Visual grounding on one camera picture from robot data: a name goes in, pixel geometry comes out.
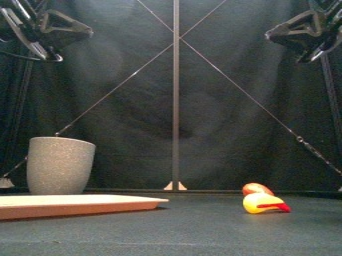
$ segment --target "black floor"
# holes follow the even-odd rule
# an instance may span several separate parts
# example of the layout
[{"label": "black floor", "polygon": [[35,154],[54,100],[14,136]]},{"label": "black floor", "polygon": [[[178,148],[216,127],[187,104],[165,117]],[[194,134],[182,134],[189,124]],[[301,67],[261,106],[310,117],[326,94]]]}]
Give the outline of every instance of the black floor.
[{"label": "black floor", "polygon": [[153,211],[0,222],[0,255],[342,255],[342,200],[284,196],[252,215],[240,195],[149,194]]}]

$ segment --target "vertical rod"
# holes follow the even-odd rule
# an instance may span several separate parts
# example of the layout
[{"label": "vertical rod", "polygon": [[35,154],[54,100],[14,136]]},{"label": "vertical rod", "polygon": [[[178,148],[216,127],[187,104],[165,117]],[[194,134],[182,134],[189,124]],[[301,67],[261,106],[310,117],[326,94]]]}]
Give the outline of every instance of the vertical rod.
[{"label": "vertical rod", "polygon": [[179,190],[179,0],[174,0],[173,190]]}]

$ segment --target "black fabric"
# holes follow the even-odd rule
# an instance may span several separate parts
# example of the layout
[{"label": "black fabric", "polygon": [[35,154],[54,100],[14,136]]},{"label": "black fabric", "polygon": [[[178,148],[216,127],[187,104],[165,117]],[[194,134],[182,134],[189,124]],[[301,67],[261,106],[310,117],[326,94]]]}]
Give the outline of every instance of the black fabric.
[{"label": "black fabric", "polygon": [[[308,5],[228,1],[191,29],[221,3],[181,1],[181,181],[194,190],[241,189],[252,181],[277,190],[337,190],[338,174],[242,92],[340,164],[321,64],[297,65],[293,53],[265,39],[265,32]],[[169,184],[173,4],[51,2],[95,35],[66,48],[62,64],[34,66],[14,162],[23,159],[31,137],[54,136],[107,95],[62,134],[98,146],[89,187],[162,189]],[[12,178],[26,186],[23,170]]]}]

